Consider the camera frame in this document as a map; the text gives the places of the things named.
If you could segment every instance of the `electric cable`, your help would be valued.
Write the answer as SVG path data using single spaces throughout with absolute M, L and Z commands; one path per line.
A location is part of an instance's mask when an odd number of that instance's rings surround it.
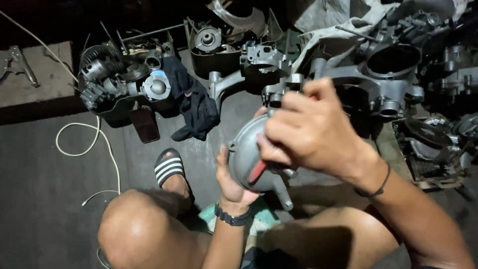
M 3 11 L 0 10 L 0 14 L 2 16 L 4 16 L 7 20 L 9 20 L 10 22 L 12 22 L 13 24 L 17 25 L 20 29 L 24 30 L 26 33 L 28 33 L 29 35 L 31 35 L 34 39 L 36 39 L 43 47 L 45 47 L 46 50 L 48 50 L 48 52 L 51 53 L 51 55 L 58 61 L 59 64 L 61 64 L 63 66 L 63 68 L 65 68 L 65 70 L 68 72 L 69 75 L 71 75 L 71 77 L 78 83 L 78 79 L 75 77 L 75 75 L 70 71 L 70 69 L 66 66 L 66 64 L 60 60 L 60 58 L 40 39 L 38 38 L 36 35 L 34 35 L 32 32 L 30 32 L 28 29 L 26 29 L 25 27 L 21 26 L 18 22 L 16 22 L 14 19 L 10 18 L 7 14 L 5 14 Z M 106 140 L 106 144 L 108 145 L 108 150 L 109 150 L 109 155 L 111 156 L 111 160 L 113 161 L 113 164 L 115 165 L 115 169 L 116 169 L 116 175 L 118 176 L 118 191 L 113 191 L 113 192 L 117 192 L 118 195 L 121 194 L 121 181 L 120 181 L 120 171 L 118 170 L 118 165 L 116 163 L 116 160 L 113 156 L 113 152 L 111 150 L 111 144 L 109 143 L 109 140 L 108 138 L 106 137 L 105 133 L 103 131 L 100 130 L 100 123 L 101 123 L 101 118 L 99 116 L 96 116 L 96 120 L 97 120 L 97 126 L 92 126 L 92 125 L 88 125 L 88 124 L 85 124 L 85 123 L 70 123 L 70 124 L 67 124 L 65 126 L 63 126 L 63 128 L 60 129 L 60 131 L 56 134 L 56 148 L 58 148 L 58 150 L 67 155 L 67 156 L 72 156 L 72 157 L 77 157 L 77 156 L 81 156 L 81 155 L 84 155 L 86 153 L 88 153 L 91 148 L 95 145 L 96 141 L 98 140 L 98 136 L 99 134 L 101 133 L 103 135 L 103 137 L 105 138 Z M 95 138 L 93 139 L 93 143 L 91 143 L 90 147 L 83 153 L 80 153 L 80 154 L 70 154 L 70 153 L 67 153 L 65 151 L 63 151 L 61 148 L 60 148 L 60 145 L 58 144 L 58 138 L 60 137 L 60 134 L 61 132 L 63 132 L 63 130 L 65 130 L 66 128 L 72 126 L 72 125 L 80 125 L 80 126 L 86 126 L 86 127 L 90 127 L 90 128 L 93 128 L 93 129 L 96 129 L 96 135 L 95 135 Z M 86 199 L 82 204 L 81 206 L 84 206 L 91 198 L 95 197 L 96 195 L 100 194 L 100 193 L 103 193 L 103 192 L 107 192 L 107 191 L 99 191 L 93 195 L 91 195 L 88 199 Z

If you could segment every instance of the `knee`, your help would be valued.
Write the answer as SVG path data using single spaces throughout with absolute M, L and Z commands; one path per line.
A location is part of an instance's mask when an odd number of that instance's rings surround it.
M 134 259 L 151 238 L 161 238 L 168 230 L 167 212 L 139 191 L 128 190 L 106 207 L 98 231 L 99 244 L 112 265 Z

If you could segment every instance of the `black and white sandal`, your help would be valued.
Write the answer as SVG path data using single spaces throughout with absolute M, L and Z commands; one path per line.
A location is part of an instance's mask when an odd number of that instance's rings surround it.
M 166 155 L 168 152 L 171 152 L 172 155 L 163 159 L 164 155 Z M 179 155 L 179 152 L 172 147 L 165 149 L 156 160 L 156 164 L 154 165 L 154 173 L 156 174 L 158 186 L 161 189 L 164 182 L 170 176 L 181 175 L 185 177 L 183 161 L 181 160 L 181 155 Z

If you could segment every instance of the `watch strap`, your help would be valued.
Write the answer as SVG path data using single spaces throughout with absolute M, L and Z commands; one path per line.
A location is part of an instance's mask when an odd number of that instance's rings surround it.
M 231 216 L 227 212 L 224 212 L 222 208 L 219 206 L 217 202 L 214 207 L 214 214 L 218 217 L 221 221 L 231 225 L 231 226 L 244 226 L 247 223 L 247 219 L 250 216 L 250 208 L 244 214 L 240 216 Z

